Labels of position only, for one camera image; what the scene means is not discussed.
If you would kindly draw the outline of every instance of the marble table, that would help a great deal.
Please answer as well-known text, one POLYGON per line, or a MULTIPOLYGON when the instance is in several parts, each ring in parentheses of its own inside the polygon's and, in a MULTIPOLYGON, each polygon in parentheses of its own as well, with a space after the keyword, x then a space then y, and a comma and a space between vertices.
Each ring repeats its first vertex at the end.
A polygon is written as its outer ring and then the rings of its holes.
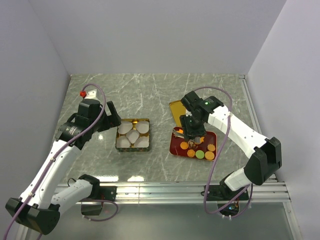
MULTIPOLYGON (((169 103, 180 100, 185 93, 202 86, 216 86, 228 91, 233 98, 232 112, 250 127, 253 123, 237 74, 75 74, 65 96, 57 128, 77 111, 81 101, 79 92, 86 83, 102 87, 107 101, 113 101, 121 118, 149 118, 151 150, 149 152, 121 152, 115 149, 115 128, 95 133, 62 178, 77 179, 89 174, 103 182, 174 182, 205 181, 212 163, 204 160, 173 156, 169 153, 171 132, 176 126, 169 103)), ((216 96, 228 104, 228 98, 212 89, 197 91, 201 98, 216 96)), ((218 147, 224 134, 215 132, 218 147)), ((243 167, 248 159, 241 149, 228 139, 216 165, 212 180, 219 181, 227 174, 243 167)))

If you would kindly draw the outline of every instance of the gray floor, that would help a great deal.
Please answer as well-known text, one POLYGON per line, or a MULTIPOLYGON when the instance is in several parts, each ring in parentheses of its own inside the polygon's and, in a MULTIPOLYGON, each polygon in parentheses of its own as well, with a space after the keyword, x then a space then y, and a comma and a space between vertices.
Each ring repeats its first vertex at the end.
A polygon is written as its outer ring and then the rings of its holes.
MULTIPOLYGON (((58 127, 77 111, 81 101, 79 92, 86 83, 96 83, 104 90, 107 101, 113 101, 122 118, 149 118, 151 151, 118 153, 115 149, 116 129, 95 133, 85 145, 81 156, 61 180, 78 178, 82 174, 98 177, 101 181, 205 181, 211 162, 181 158, 169 153, 170 137, 175 122, 169 103, 180 100, 185 93, 202 86, 216 86, 228 91, 233 98, 232 112, 253 127, 242 83, 236 74, 77 74, 71 78, 58 127)), ((202 98, 216 96, 225 104, 227 97, 216 90, 200 90, 202 98)), ((216 128, 218 145, 224 135, 216 128)), ((213 180, 243 167, 247 162, 240 148, 228 140, 216 166, 213 180)))
MULTIPOLYGON (((105 206, 104 210, 112 213, 114 207, 105 206)), ((27 239, 34 240, 38 235, 33 232, 27 239)), ((232 221, 206 214, 202 204, 129 204, 120 205, 119 214, 111 220, 89 222, 81 218, 80 205, 75 205, 62 216, 56 228, 41 239, 293 240, 293 236, 280 202, 253 203, 251 209, 232 221)))

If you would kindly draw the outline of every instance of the gray wall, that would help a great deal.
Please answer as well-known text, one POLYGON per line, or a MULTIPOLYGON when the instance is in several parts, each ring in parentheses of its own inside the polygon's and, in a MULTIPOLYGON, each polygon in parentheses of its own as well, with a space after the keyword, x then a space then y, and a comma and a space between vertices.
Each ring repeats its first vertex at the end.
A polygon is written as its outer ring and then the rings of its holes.
POLYGON ((262 130, 282 142, 304 239, 319 239, 320 1, 288 0, 248 74, 262 130))
POLYGON ((29 0, 66 69, 248 73, 285 0, 29 0))
POLYGON ((0 236, 20 193, 46 159, 68 73, 26 0, 0 1, 0 236))

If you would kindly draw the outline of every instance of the orange pastry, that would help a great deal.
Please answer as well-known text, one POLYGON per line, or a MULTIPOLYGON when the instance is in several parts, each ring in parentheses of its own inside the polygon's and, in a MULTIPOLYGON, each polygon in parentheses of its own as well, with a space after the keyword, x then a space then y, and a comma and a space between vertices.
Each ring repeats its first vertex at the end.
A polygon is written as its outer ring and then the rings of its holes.
POLYGON ((214 152, 216 150, 216 147, 213 144, 209 144, 207 148, 210 152, 214 152))
POLYGON ((196 152, 192 149, 188 150, 188 152, 186 153, 188 155, 188 157, 193 158, 196 155, 196 152))
POLYGON ((183 141, 182 143, 180 143, 180 148, 182 148, 183 150, 188 149, 188 143, 186 143, 185 141, 183 141))
POLYGON ((215 158, 215 154, 212 151, 207 151, 205 153, 205 159, 212 161, 215 158))

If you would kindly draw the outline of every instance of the orange object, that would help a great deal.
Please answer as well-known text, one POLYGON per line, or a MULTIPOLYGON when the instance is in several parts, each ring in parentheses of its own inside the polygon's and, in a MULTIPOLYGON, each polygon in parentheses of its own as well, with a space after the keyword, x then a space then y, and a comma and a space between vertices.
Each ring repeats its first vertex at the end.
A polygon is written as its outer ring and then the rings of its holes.
POLYGON ((209 144, 207 148, 210 152, 214 152, 216 150, 216 147, 213 144, 209 144))
POLYGON ((196 155, 196 152, 192 149, 188 150, 186 153, 188 157, 193 158, 196 155))
POLYGON ((212 161, 215 158, 215 154, 212 151, 207 151, 205 154, 205 159, 212 161))
POLYGON ((86 91, 81 91, 81 92, 80 92, 80 96, 81 96, 81 97, 85 98, 86 95, 87 95, 86 91))
POLYGON ((180 148, 182 148, 183 150, 187 150, 188 149, 188 143, 183 141, 182 143, 180 143, 180 148))

